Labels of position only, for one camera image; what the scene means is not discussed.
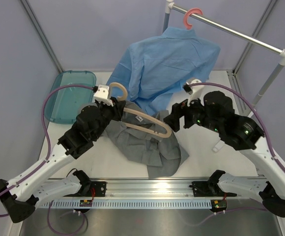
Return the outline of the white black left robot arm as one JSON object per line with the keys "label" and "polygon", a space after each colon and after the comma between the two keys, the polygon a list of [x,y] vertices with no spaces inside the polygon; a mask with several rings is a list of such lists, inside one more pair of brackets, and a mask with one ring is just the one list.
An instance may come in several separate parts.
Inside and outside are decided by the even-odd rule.
{"label": "white black left robot arm", "polygon": [[10,180],[0,179],[0,201],[13,223],[24,221],[52,200],[68,195],[86,196],[90,192],[91,180],[83,171],[49,184],[45,182],[92,148],[112,120],[121,120],[126,102],[114,97],[111,101],[110,106],[96,102],[84,107],[72,127],[54,145],[49,157]]}

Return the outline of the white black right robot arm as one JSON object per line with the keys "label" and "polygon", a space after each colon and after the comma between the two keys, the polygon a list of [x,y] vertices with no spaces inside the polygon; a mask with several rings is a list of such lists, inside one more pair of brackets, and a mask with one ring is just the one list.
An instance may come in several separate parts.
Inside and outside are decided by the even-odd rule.
{"label": "white black right robot arm", "polygon": [[180,118],[184,118],[185,129],[196,124],[218,133],[226,145],[246,156],[265,177],[252,180],[216,170],[207,181],[212,195],[226,192],[248,197],[262,203],[272,214],[285,217],[285,163],[279,156],[271,156],[265,147],[265,132],[258,123],[237,115],[232,99],[220,91],[207,93],[203,100],[175,103],[164,122],[177,132]]}

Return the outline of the grey shirt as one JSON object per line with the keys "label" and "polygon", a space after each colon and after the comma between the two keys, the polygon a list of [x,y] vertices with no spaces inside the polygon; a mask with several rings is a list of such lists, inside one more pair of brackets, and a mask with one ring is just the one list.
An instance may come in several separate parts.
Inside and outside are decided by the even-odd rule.
{"label": "grey shirt", "polygon": [[165,129],[141,116],[124,112],[122,120],[112,120],[104,132],[129,161],[146,165],[149,178],[173,176],[189,157],[174,134],[163,139],[129,128],[125,123],[160,133],[165,133]]}

